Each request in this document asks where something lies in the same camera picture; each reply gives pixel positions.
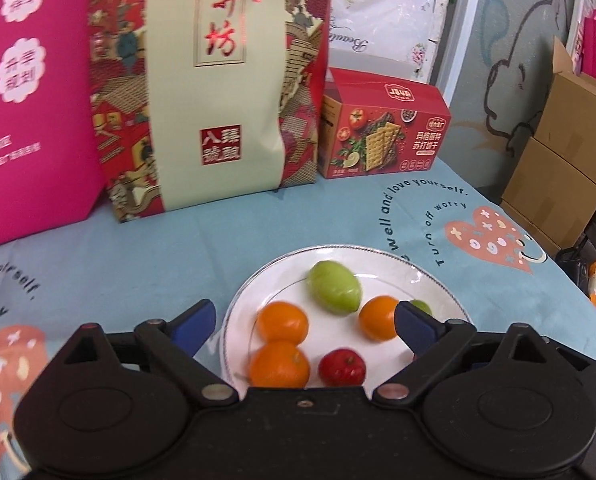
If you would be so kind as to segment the green lime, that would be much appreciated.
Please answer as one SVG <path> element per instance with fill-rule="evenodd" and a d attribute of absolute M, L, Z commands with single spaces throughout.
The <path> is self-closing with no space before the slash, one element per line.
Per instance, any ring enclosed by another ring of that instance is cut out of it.
<path fill-rule="evenodd" d="M 424 315 L 434 316 L 432 314 L 432 308 L 429 307 L 425 301 L 419 299 L 412 299 L 410 301 L 410 304 L 412 304 L 413 307 L 416 307 L 417 310 L 419 310 L 420 312 L 423 312 Z"/>

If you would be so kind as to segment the orange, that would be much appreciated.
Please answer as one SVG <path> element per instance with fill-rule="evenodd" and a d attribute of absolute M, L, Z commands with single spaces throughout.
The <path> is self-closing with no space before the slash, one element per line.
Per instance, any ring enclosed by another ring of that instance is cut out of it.
<path fill-rule="evenodd" d="M 311 364 L 299 344 L 277 340 L 252 347 L 234 377 L 257 388 L 302 389 L 311 376 Z"/>
<path fill-rule="evenodd" d="M 265 342 L 289 341 L 298 346 L 308 336 L 309 320 L 296 304 L 273 301 L 258 312 L 256 330 Z"/>
<path fill-rule="evenodd" d="M 383 295 L 368 300 L 359 314 L 359 326 L 365 336 L 375 341 L 388 341 L 397 337 L 394 310 L 399 300 Z"/>

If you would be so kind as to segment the small red apple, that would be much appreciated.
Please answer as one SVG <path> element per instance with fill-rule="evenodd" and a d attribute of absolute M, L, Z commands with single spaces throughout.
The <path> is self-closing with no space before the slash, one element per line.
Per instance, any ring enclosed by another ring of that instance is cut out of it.
<path fill-rule="evenodd" d="M 319 378 L 327 387 L 362 386 L 366 378 L 366 364 L 352 349 L 340 348 L 322 357 Z"/>

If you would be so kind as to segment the orange front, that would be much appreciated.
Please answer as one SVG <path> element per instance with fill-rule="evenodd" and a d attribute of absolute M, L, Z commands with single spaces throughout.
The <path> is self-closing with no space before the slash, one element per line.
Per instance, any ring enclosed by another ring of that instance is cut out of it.
<path fill-rule="evenodd" d="M 234 377 L 257 388 L 302 389 L 311 376 L 311 364 L 299 344 L 277 340 L 252 347 Z"/>

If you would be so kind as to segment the green mango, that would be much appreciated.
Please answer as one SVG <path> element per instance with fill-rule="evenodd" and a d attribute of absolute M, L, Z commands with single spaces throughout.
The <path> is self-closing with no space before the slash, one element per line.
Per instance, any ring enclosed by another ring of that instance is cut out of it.
<path fill-rule="evenodd" d="M 343 264 L 333 260 L 315 263 L 307 275 L 307 288 L 314 301 L 336 315 L 349 315 L 359 310 L 362 286 Z"/>

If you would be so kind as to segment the white ceramic plate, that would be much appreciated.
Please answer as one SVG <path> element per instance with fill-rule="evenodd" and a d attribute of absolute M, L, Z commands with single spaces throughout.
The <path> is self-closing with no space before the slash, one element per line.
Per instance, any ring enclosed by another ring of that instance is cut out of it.
<path fill-rule="evenodd" d="M 299 348 L 310 361 L 310 388 L 322 387 L 318 364 L 322 356 L 339 348 L 350 348 L 364 359 L 366 392 L 372 392 L 412 361 L 413 352 L 400 338 L 371 340 L 360 329 L 356 313 L 335 314 L 318 305 L 309 292 L 307 276 L 312 266 L 325 260 L 336 261 L 353 272 L 360 282 L 362 304 L 378 296 L 422 300 L 440 322 L 470 320 L 462 304 L 432 274 L 388 252 L 352 245 L 296 250 L 252 274 L 226 310 L 219 344 L 221 372 L 239 394 L 245 394 L 249 387 L 250 358 L 264 345 L 256 329 L 258 311 L 274 301 L 294 304 L 307 315 L 309 330 Z"/>

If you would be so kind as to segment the cardboard boxes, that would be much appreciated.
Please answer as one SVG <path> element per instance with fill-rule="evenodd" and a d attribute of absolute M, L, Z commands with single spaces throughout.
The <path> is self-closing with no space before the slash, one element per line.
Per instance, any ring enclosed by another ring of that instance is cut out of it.
<path fill-rule="evenodd" d="M 558 252 L 576 244 L 596 211 L 596 79 L 572 68 L 559 39 L 538 128 L 502 195 L 521 226 Z"/>

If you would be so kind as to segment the magenta paper bag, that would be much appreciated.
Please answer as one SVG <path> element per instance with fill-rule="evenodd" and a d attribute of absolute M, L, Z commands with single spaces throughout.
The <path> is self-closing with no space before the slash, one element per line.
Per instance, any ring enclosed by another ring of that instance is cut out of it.
<path fill-rule="evenodd" d="M 85 219 L 104 179 L 89 0 L 0 0 L 0 244 Z"/>

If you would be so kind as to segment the red cracker box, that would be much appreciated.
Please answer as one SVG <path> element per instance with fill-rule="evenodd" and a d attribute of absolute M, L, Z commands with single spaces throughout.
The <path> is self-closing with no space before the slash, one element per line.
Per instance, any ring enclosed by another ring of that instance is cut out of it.
<path fill-rule="evenodd" d="M 427 170 L 451 121 L 430 84 L 333 68 L 321 107 L 318 164 L 327 179 Z"/>

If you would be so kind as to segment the white floral plastic bag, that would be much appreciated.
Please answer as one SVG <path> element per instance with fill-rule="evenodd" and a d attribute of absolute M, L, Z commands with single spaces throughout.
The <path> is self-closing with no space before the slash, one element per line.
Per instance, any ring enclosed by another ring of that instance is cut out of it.
<path fill-rule="evenodd" d="M 328 66 L 427 82 L 450 0 L 332 0 Z"/>

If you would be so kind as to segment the magenta bag in background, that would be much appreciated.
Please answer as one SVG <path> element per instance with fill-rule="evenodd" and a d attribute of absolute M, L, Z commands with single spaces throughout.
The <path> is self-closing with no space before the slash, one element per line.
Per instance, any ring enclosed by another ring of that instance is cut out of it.
<path fill-rule="evenodd" d="M 596 79 L 596 8 L 583 22 L 581 71 Z"/>

